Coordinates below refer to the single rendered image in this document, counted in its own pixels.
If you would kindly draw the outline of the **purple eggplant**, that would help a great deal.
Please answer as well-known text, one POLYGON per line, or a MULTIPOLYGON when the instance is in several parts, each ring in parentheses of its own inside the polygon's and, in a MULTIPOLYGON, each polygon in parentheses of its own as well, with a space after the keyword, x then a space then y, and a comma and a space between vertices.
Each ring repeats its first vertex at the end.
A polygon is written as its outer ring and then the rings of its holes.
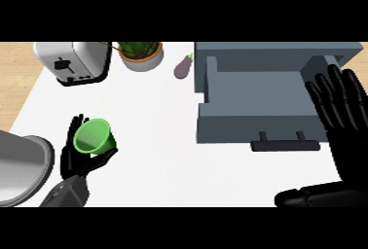
POLYGON ((175 76, 178 79, 184 79, 188 75, 190 72, 190 68, 191 68, 191 64, 193 64, 193 54, 190 54, 182 62, 179 63, 179 65, 175 68, 175 76))

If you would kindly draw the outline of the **potted green plant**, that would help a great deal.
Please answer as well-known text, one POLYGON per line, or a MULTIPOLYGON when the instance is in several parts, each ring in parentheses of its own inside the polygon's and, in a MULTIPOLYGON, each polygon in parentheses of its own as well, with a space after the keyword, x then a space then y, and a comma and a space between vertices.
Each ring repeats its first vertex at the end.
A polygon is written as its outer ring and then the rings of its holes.
POLYGON ((148 72, 163 61, 162 42, 120 42, 119 46, 104 42, 104 45, 119 52, 125 65, 135 72, 148 72))

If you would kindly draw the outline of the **green cup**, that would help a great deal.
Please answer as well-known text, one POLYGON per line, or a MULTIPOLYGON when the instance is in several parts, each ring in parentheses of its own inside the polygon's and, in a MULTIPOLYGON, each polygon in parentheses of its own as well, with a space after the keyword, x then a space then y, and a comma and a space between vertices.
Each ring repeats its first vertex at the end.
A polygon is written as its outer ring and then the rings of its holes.
POLYGON ((80 153, 94 155, 101 155, 117 147, 113 129, 104 119, 92 119, 80 126, 75 146, 80 153))

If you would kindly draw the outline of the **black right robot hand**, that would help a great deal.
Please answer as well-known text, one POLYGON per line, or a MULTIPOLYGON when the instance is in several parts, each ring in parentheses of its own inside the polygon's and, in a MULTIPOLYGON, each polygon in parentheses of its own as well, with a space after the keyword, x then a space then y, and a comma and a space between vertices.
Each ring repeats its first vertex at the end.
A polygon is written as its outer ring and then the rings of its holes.
POLYGON ((329 77, 305 83, 341 175, 339 182, 277 194, 279 207, 368 207, 368 93, 351 69, 329 65, 329 77))

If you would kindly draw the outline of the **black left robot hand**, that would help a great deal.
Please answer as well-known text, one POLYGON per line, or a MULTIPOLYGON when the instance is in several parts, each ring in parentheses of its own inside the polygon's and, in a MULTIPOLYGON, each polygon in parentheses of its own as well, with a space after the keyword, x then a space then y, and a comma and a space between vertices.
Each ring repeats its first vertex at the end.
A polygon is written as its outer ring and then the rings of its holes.
POLYGON ((61 154, 61 176, 67 180, 73 176, 85 177, 91 171, 97 170, 107 163, 110 158, 117 154, 119 149, 113 148, 104 154, 92 157, 91 154, 83 154, 75 146, 75 137, 80 126, 89 121, 83 115, 75 116, 69 136, 67 145, 63 149, 61 154))

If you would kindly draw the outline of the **silver toaster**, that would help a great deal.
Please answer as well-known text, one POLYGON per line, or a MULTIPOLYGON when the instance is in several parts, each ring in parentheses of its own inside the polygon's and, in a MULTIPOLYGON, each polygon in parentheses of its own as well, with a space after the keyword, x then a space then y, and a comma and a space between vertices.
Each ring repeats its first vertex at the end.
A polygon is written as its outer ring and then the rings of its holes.
POLYGON ((101 83, 107 79, 112 42, 36 42, 33 52, 64 87, 101 83))

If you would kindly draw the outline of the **grey cabinet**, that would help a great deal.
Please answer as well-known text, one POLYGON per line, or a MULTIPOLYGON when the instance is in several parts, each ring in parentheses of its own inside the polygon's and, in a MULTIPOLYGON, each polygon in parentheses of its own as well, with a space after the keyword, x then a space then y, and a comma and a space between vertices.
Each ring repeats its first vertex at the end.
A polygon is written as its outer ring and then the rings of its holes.
POLYGON ((206 63, 222 72, 301 71, 314 56, 332 55, 345 66, 364 50, 360 42, 196 42, 194 90, 205 92, 206 63))

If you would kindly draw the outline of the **grey open drawer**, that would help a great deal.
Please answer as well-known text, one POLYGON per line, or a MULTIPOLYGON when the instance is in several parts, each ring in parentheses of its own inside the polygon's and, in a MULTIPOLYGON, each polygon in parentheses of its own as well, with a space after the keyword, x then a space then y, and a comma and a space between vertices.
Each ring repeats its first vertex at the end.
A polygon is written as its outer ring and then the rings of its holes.
POLYGON ((206 62, 205 102, 199 104, 197 141, 249 143, 265 132, 273 140, 327 140, 326 129, 305 88, 338 62, 314 56, 299 72, 222 72, 218 58, 206 62))

